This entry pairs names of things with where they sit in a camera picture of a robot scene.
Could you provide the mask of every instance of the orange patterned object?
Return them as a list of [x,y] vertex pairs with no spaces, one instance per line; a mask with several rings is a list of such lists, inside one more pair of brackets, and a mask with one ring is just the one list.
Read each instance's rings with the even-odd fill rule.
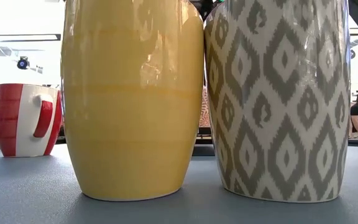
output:
[[208,94],[206,91],[206,86],[203,88],[203,103],[201,105],[201,117],[198,123],[200,128],[209,128],[211,124],[209,123],[209,103],[208,103]]

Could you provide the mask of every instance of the vase base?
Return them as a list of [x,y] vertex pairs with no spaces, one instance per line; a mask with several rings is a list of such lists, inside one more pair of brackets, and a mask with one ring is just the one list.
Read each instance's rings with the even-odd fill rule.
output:
[[173,192],[167,193],[167,194],[162,194],[162,195],[157,195],[157,196],[153,196],[153,197],[147,197],[147,198],[129,198],[129,199],[124,199],[124,198],[99,198],[99,197],[92,197],[87,195],[86,193],[82,192],[82,194],[84,194],[85,196],[92,198],[92,199],[96,199],[96,200],[101,200],[101,201],[105,201],[105,202],[138,202],[138,201],[143,201],[143,200],[152,200],[152,199],[156,199],[156,198],[160,198],[160,197],[165,197],[171,194],[176,193],[177,191],[179,191],[180,188],[174,190]]
[[232,190],[229,190],[225,187],[223,187],[225,190],[227,190],[230,193],[236,194],[236,195],[240,195],[243,197],[247,197],[247,198],[251,198],[251,199],[256,199],[256,200],[265,200],[268,202],[283,202],[283,203],[323,203],[323,202],[330,202],[332,200],[335,200],[338,198],[339,195],[336,195],[335,197],[331,198],[331,199],[325,199],[325,200],[317,200],[317,201],[300,201],[300,200],[279,200],[279,199],[269,199],[269,198],[260,198],[260,197],[253,197],[250,195],[243,195],[243,194],[239,194],[237,192],[234,192]]

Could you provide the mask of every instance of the ceramic vessel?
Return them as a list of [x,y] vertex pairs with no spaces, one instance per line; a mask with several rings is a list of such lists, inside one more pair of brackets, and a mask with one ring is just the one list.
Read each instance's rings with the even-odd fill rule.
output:
[[4,157],[49,155],[61,123],[58,89],[0,84],[0,149]]
[[181,187],[200,118],[203,46],[188,1],[67,1],[65,134],[85,195],[143,200]]
[[207,18],[206,64],[223,186],[247,197],[338,196],[349,122],[347,1],[233,1]]

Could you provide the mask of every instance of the camera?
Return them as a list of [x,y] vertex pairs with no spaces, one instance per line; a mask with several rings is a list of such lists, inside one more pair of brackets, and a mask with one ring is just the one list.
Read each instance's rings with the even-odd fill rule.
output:
[[17,67],[19,69],[28,69],[30,67],[29,58],[26,56],[20,56],[20,60],[17,62]]
[[351,50],[351,59],[354,59],[355,56],[356,56],[356,53],[354,52],[354,50]]

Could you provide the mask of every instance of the white wall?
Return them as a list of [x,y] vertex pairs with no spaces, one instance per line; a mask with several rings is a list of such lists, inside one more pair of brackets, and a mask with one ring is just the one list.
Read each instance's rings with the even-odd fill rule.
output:
[[1,83],[28,83],[36,85],[60,84],[60,57],[48,52],[26,52],[30,65],[34,63],[44,67],[43,74],[32,70],[20,70],[16,58],[0,56],[0,84]]
[[0,34],[61,34],[64,3],[0,0]]

